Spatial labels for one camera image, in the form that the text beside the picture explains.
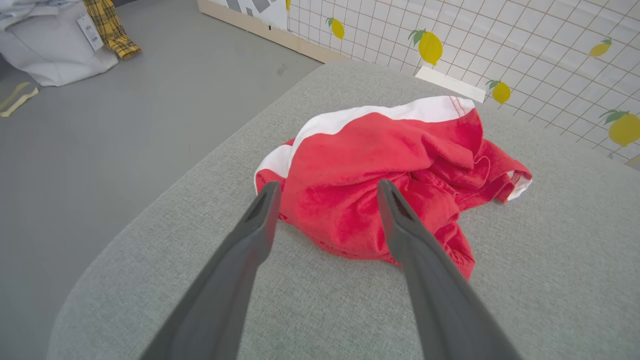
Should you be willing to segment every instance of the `red and white garment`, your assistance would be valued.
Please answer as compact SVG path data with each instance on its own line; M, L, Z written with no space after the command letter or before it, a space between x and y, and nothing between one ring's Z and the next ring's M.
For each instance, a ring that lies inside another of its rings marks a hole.
M460 212L517 198L532 175L483 138L473 101L438 96L318 115L262 160L255 186L278 181L280 218L320 249L396 263L376 200L381 179L395 184L468 279L475 260Z

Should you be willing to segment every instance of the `yellow tape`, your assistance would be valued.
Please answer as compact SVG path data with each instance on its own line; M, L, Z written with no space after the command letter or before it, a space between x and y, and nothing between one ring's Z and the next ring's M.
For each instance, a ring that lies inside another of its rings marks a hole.
M7 97L2 104L0 104L0 117L8 117L9 115L11 115L17 108L19 108L22 104L24 104L25 101L29 100L30 98L34 97L35 95L38 95L38 87L36 86L35 89L28 93L28 94L24 94L22 96L20 96L18 98L18 100L16 100L7 110L2 111L4 109L5 106L7 106L8 104L10 104L13 101L13 98L16 97L20 91L22 91L22 89L26 88L27 85L31 84L30 82L24 82L19 84L18 86L15 87L15 90L13 90L13 92L11 93L11 95L9 95L9 97Z

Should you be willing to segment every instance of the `white label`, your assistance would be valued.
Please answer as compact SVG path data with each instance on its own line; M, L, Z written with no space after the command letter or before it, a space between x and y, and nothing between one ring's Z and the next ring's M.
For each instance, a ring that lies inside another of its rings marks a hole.
M78 19L78 25L80 25L86 39L89 40L89 44L91 44L93 51L97 51L104 46L104 42L102 42L100 34L98 34L98 29L95 28L95 24L88 14L80 16L80 19Z

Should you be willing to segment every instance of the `wooden board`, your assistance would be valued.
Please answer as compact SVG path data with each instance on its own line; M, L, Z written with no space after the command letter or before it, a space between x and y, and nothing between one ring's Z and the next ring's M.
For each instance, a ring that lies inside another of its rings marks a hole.
M351 61L351 59L341 54L325 49L324 47L311 44L306 40L300 39L296 35L277 29L274 26L267 25L260 19L239 13L227 8L226 6L216 4L209 0L198 0L198 9L200 9L201 13L247 30L250 33L273 41L284 47L288 47L293 51L297 51L300 54L320 61L321 63L328 63L331 61Z
M418 70L418 73L416 73L415 77L424 81L429 81L432 84L442 86L443 88L447 88L451 91L455 91L458 94L466 96L469 99L473 99L477 102L484 102L486 91L480 88L476 88L475 86L469 85L458 79L454 79L448 75L442 74L441 72L430 69L426 66L421 67L420 70Z

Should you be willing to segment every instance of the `gray floor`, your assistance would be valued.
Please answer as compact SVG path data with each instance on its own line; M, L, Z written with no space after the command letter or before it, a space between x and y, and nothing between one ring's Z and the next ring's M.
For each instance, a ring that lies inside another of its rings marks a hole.
M58 309L110 239L319 64L198 13L118 8L143 54L0 118L0 359L42 359ZM23 76L0 65L0 88Z

